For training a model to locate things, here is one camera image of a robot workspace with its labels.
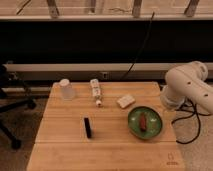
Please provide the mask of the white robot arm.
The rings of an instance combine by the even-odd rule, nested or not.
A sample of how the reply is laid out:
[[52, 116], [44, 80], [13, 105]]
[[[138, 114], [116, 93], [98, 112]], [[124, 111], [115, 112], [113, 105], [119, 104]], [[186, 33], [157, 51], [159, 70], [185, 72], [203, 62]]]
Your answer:
[[188, 98], [213, 114], [213, 87], [205, 83], [207, 76], [208, 68], [200, 61], [168, 70], [160, 94], [162, 104], [170, 110], [178, 109]]

